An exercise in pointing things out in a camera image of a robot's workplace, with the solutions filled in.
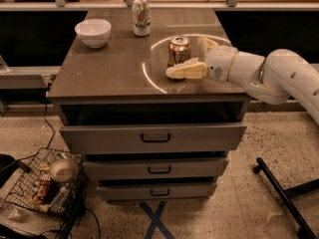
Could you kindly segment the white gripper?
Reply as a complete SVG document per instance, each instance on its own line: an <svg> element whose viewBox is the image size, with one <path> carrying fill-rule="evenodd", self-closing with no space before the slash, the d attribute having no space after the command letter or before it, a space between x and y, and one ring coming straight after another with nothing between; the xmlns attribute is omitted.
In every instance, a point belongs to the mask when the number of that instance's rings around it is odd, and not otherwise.
<svg viewBox="0 0 319 239"><path fill-rule="evenodd" d="M174 80L198 80L207 75L211 80L221 83L228 81L231 63L238 50L229 46L218 46L218 43L206 37L197 38L197 44L204 55L204 62L198 58L169 67L165 75Z"/></svg>

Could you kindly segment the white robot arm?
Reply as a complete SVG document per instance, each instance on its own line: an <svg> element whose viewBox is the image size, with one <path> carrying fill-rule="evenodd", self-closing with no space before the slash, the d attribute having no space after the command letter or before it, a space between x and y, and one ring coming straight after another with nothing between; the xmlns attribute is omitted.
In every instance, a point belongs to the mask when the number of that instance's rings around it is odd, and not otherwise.
<svg viewBox="0 0 319 239"><path fill-rule="evenodd" d="M319 123L319 72L297 53L277 49L263 57L205 37L197 43L204 60L192 58L167 68L169 78L230 82L270 105L281 105L292 97Z"/></svg>

